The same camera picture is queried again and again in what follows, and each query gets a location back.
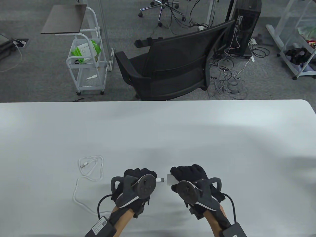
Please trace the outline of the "person's right hand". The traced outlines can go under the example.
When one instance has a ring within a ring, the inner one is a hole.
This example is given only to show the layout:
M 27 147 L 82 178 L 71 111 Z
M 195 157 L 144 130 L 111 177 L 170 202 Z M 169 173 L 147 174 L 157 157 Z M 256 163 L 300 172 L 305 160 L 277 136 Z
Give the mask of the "person's right hand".
M 197 164 L 172 167 L 170 174 L 178 181 L 171 189 L 185 202 L 189 211 L 198 220 L 204 218 L 204 212 L 216 212 L 220 202 L 225 199 L 221 192 L 220 178 L 208 178 L 204 169 Z

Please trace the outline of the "person's left hand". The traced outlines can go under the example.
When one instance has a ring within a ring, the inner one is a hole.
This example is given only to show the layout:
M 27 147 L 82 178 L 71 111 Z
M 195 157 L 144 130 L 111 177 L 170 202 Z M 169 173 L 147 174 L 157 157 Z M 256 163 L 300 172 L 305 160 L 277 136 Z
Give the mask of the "person's left hand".
M 110 215 L 110 220 L 118 220 L 128 210 L 132 210 L 133 218 L 143 213 L 146 203 L 157 186 L 157 174 L 149 169 L 128 169 L 123 177 L 111 179 L 111 199 L 118 210 Z

